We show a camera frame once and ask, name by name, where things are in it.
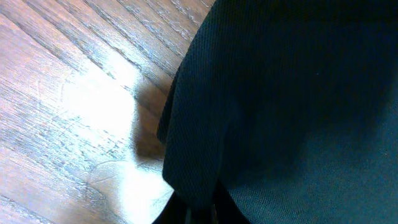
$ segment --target black fabric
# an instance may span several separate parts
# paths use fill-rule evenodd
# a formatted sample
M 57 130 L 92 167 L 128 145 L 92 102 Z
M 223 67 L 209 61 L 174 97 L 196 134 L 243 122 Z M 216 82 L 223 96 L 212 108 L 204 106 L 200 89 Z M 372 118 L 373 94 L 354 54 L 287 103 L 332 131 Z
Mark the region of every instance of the black fabric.
M 213 201 L 218 224 L 249 223 L 220 181 L 217 181 Z M 153 224 L 186 223 L 187 209 L 187 204 L 174 192 Z M 191 210 L 189 217 L 191 223 L 214 223 L 215 214 L 211 210 L 212 206 L 200 210 Z
M 251 223 L 398 223 L 397 1 L 215 2 L 172 85 L 163 177 Z

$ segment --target dark green fabric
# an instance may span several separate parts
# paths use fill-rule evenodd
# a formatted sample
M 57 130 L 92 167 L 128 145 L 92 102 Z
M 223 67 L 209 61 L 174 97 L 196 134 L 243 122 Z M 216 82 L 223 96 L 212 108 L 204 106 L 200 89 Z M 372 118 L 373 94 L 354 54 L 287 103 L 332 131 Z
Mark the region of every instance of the dark green fabric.
M 251 223 L 398 223 L 397 1 L 218 0 L 172 85 L 163 176 Z

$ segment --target wooden surface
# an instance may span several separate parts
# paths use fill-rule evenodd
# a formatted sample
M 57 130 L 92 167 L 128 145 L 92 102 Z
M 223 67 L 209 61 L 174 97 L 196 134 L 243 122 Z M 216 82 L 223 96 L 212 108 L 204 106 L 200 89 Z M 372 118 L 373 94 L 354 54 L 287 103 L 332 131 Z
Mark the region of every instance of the wooden surface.
M 0 223 L 151 223 L 155 136 L 213 0 L 0 0 Z

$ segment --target wooden floor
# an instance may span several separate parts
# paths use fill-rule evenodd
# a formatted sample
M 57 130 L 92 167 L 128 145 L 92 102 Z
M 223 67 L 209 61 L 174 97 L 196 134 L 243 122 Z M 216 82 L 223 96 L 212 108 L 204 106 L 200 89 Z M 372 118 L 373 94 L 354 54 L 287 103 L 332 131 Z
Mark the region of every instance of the wooden floor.
M 155 133 L 214 0 L 0 0 L 0 223 L 151 223 Z

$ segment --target wood grain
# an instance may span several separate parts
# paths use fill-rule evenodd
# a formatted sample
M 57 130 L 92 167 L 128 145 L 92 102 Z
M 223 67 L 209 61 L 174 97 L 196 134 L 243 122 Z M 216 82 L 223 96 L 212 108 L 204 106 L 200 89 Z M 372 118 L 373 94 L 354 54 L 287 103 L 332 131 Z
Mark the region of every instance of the wood grain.
M 155 134 L 212 0 L 0 1 L 0 223 L 150 223 Z

